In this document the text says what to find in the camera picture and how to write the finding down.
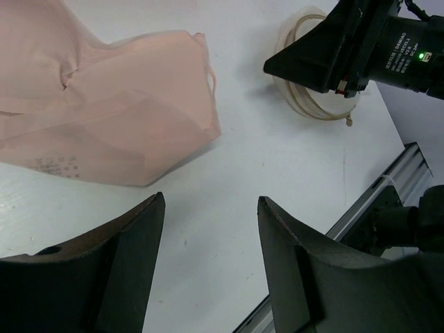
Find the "white surface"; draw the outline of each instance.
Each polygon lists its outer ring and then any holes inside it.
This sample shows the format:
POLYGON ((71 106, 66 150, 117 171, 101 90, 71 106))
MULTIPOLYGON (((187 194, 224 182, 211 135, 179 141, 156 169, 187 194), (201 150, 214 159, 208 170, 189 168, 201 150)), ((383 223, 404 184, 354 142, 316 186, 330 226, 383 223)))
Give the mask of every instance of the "white surface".
MULTIPOLYGON (((165 225, 144 331, 231 333, 268 293, 258 196, 326 232, 403 149, 375 84, 348 128, 298 116, 262 73, 281 22, 309 2, 67 1, 106 42, 165 29, 206 32, 224 134, 145 189, 0 164, 0 255, 36 253, 163 191, 165 225)), ((327 12, 334 5, 313 3, 327 12)))
MULTIPOLYGON (((444 16, 442 0, 415 0, 429 15, 444 16)), ((416 19, 405 6, 400 16, 416 19)), ((418 142, 437 185, 444 185, 444 101, 380 84, 382 96, 404 143, 418 142)))

